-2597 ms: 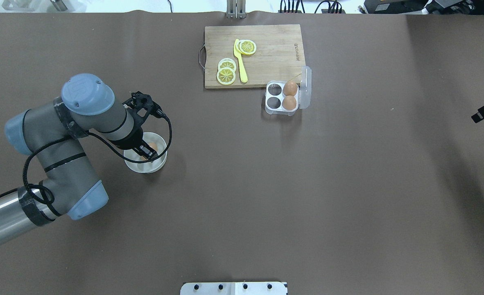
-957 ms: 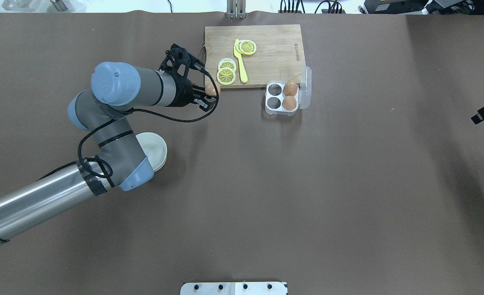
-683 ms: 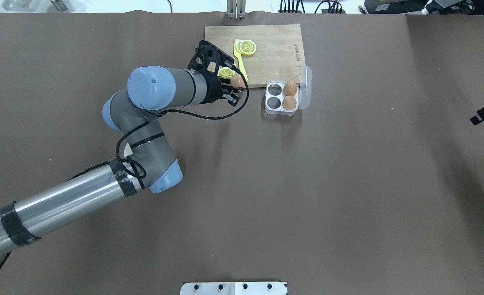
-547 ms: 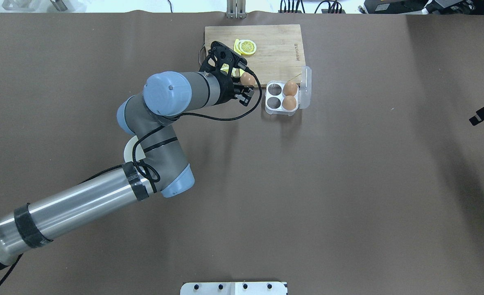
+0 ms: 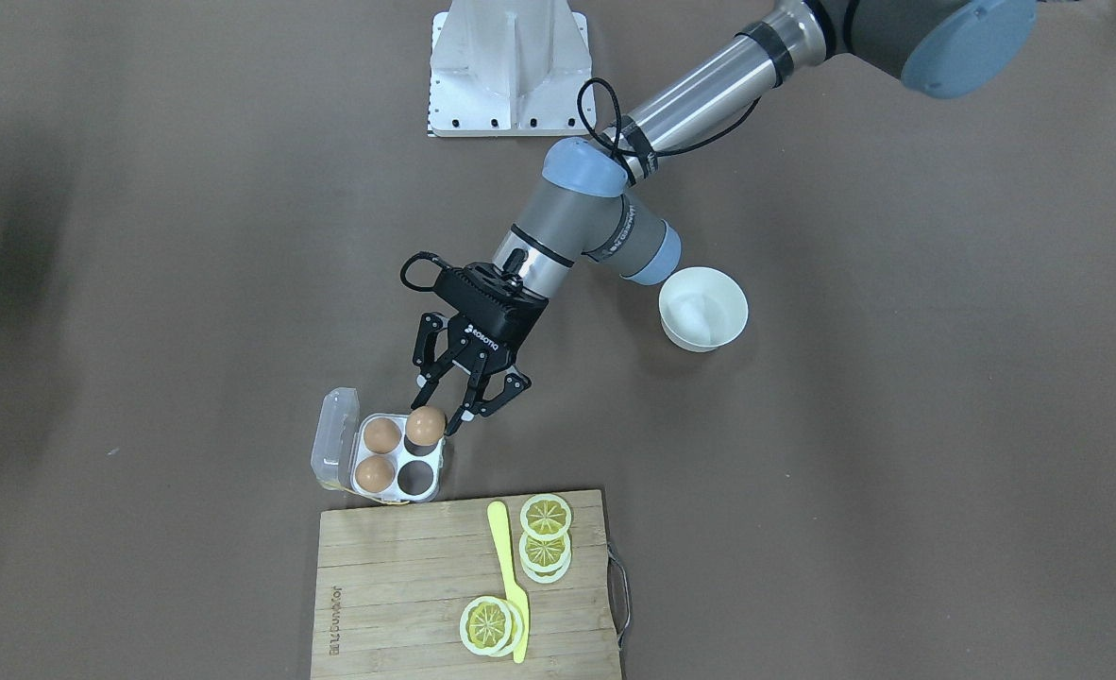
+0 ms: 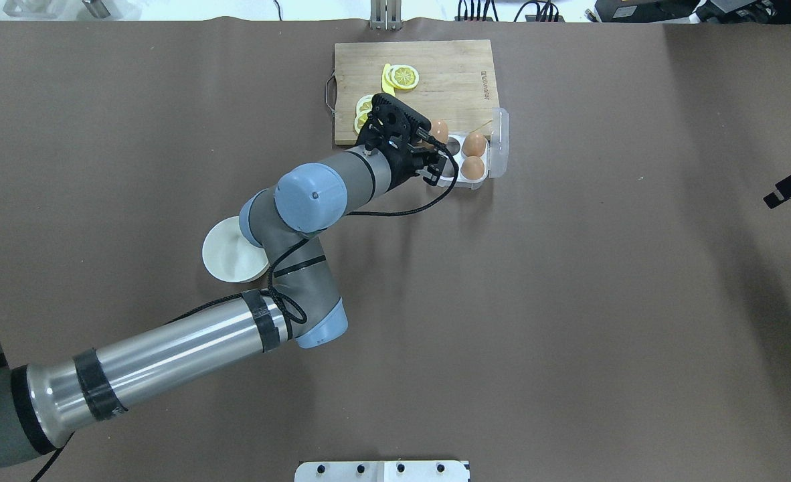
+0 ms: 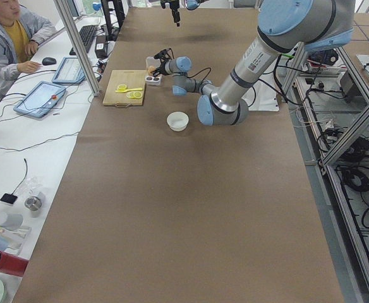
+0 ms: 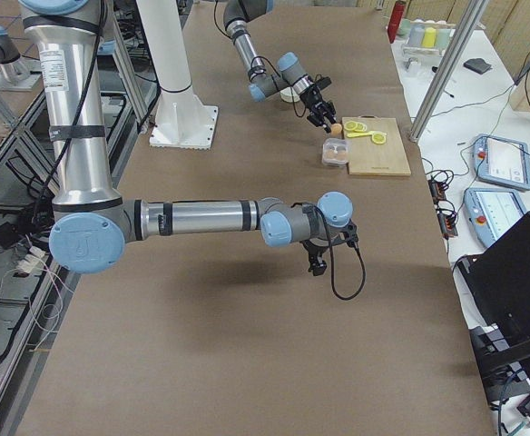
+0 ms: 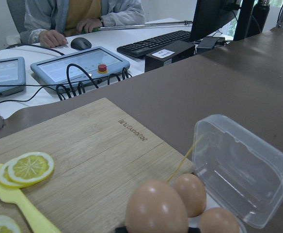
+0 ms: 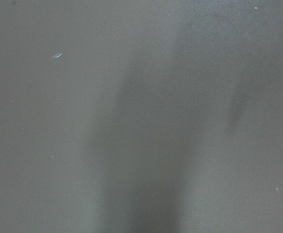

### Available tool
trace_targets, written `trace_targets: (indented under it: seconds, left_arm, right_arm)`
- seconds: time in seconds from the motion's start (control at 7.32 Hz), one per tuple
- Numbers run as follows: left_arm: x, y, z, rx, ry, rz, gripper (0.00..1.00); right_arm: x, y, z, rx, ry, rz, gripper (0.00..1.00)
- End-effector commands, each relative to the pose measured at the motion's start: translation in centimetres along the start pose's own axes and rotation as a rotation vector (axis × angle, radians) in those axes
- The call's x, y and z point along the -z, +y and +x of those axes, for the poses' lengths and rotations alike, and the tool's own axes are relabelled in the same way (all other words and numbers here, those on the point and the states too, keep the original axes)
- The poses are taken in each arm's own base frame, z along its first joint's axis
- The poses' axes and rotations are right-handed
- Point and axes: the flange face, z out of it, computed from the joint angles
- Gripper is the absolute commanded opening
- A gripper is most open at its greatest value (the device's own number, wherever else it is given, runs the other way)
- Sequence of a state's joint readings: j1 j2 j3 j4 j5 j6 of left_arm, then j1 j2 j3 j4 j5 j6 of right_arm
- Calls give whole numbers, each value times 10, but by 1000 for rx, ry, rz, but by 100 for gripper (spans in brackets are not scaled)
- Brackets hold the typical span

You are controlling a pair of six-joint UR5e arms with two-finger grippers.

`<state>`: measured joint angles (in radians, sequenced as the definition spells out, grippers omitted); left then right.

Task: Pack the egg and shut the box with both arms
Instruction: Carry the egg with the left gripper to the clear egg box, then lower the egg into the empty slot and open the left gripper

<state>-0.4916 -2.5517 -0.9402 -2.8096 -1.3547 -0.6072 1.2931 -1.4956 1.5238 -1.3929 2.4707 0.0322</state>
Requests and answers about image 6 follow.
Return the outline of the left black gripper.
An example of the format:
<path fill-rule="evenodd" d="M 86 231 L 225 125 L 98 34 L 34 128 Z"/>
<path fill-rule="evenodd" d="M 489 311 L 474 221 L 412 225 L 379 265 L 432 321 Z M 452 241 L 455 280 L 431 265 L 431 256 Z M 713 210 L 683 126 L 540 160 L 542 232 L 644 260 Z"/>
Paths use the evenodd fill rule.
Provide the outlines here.
<path fill-rule="evenodd" d="M 456 165 L 427 141 L 411 146 L 403 141 L 372 137 L 369 141 L 372 189 L 390 191 L 420 174 L 431 186 L 448 187 L 456 179 Z"/>

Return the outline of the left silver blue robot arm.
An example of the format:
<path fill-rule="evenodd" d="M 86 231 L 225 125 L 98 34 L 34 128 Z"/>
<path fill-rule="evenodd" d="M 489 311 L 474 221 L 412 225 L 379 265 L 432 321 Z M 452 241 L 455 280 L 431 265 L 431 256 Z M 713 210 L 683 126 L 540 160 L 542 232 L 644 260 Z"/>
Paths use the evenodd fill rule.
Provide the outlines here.
<path fill-rule="evenodd" d="M 283 175 L 242 208 L 242 239 L 267 257 L 267 286 L 212 300 L 163 325 L 55 366 L 11 368 L 0 342 L 0 469 L 59 457 L 92 423 L 289 341 L 305 349 L 347 331 L 319 232 L 422 170 L 456 161 L 441 141 L 366 141 Z"/>

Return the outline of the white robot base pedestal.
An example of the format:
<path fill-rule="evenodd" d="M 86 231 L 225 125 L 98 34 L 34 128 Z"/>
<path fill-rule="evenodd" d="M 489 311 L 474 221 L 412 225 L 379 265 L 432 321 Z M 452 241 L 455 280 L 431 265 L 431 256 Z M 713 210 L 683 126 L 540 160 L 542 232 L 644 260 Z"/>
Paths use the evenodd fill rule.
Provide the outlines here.
<path fill-rule="evenodd" d="M 307 461 L 294 481 L 470 481 L 468 461 Z"/>

